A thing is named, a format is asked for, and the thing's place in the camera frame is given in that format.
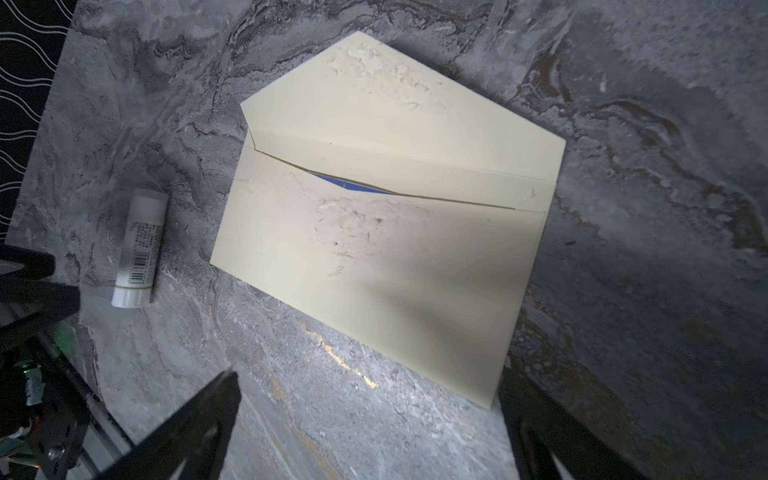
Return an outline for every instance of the envelope opening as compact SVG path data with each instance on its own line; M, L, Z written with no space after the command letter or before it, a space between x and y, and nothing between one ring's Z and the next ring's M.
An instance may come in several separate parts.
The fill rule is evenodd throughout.
M392 195L392 192L381 190L379 188L369 187L368 185L357 184L349 180L343 180L341 178L331 177L330 175L318 174L317 172L310 172L316 177L320 177L323 180L327 180L334 185L338 185L345 190L354 190L357 192L368 192L370 194L385 194Z
M553 181L397 157L304 137L250 131L255 150L313 174L374 190L488 207L548 212Z

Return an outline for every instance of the gray marble countertop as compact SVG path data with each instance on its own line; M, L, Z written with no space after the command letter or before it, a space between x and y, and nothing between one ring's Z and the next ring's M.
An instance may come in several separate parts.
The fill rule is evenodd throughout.
M8 242L82 289L57 335L136 440L232 366L224 478L514 478L498 406L208 263L239 102L362 30L568 140L510 361L647 475L757 478L768 15L737 3L81 0ZM155 301L118 310L132 187L171 200Z

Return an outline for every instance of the white glue stick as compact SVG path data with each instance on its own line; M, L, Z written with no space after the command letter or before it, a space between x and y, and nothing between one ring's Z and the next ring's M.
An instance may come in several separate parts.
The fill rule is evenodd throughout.
M139 308L149 305L167 206L166 194L134 188L112 306Z

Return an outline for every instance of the envelope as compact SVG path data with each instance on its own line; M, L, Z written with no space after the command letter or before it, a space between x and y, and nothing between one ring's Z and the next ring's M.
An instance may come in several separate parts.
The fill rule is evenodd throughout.
M211 263L489 407L564 140L360 32L242 109Z

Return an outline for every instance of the black metal bracket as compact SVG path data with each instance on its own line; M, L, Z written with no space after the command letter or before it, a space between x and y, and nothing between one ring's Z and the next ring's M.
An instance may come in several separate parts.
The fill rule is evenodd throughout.
M645 480L513 362L498 389L521 480L561 480L552 454L576 480Z
M220 373L98 480L167 480L184 460L178 478L219 478L239 405L237 373Z
M75 314L80 309L80 289L76 286L39 281L55 269L52 255L10 245L0 245L0 260L23 267L0 275L0 303L39 305L37 312L0 326L0 352L20 346L46 326Z
M36 343L30 339L27 344ZM48 480L64 480L83 452L83 439L91 422L88 405L77 389L50 361L39 353L35 358L45 371L45 392L42 403L34 407L41 428L27 438L38 465Z

